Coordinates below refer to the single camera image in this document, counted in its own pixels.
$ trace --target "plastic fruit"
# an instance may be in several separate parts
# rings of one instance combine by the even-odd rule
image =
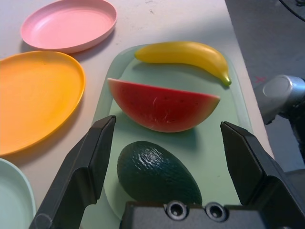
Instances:
[[[205,69],[229,86],[228,65],[216,49],[198,42],[164,42],[140,48],[135,57],[146,63],[185,63]]]
[[[117,166],[124,190],[140,202],[202,204],[191,173],[173,154],[159,145],[139,141],[127,145]]]
[[[203,122],[216,108],[215,95],[108,78],[119,107],[136,123],[160,132],[180,132]]]

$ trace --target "screw hole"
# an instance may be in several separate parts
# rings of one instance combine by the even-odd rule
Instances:
[[[225,209],[218,203],[209,203],[205,206],[208,217],[216,222],[223,222],[227,218]]]
[[[171,213],[175,216],[180,216],[183,213],[183,209],[180,205],[174,204],[171,206]]]
[[[182,202],[172,201],[166,206],[166,213],[173,220],[183,220],[187,215],[187,208]]]
[[[221,209],[218,206],[212,206],[210,208],[210,212],[215,218],[220,218],[223,215]]]

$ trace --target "gray floor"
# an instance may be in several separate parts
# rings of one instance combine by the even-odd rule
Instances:
[[[305,6],[285,2],[305,17]],[[253,88],[278,74],[305,78],[305,22],[278,0],[226,0]],[[266,126],[276,161],[284,171],[305,168],[286,119]]]

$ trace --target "pink plate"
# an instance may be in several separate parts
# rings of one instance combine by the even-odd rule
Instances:
[[[109,36],[116,20],[114,6],[104,0],[60,0],[29,16],[21,36],[37,49],[79,52]]]

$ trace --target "white table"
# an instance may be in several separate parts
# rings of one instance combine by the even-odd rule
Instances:
[[[23,20],[53,0],[2,0],[0,58],[31,51],[20,37]],[[206,43],[233,62],[254,134],[272,155],[264,124],[224,0],[110,0],[117,8],[115,32],[91,50],[73,55],[85,69],[87,84],[75,114],[47,140],[6,157],[28,177],[39,206],[61,163],[91,126],[107,70],[122,50],[146,43],[190,40]]]

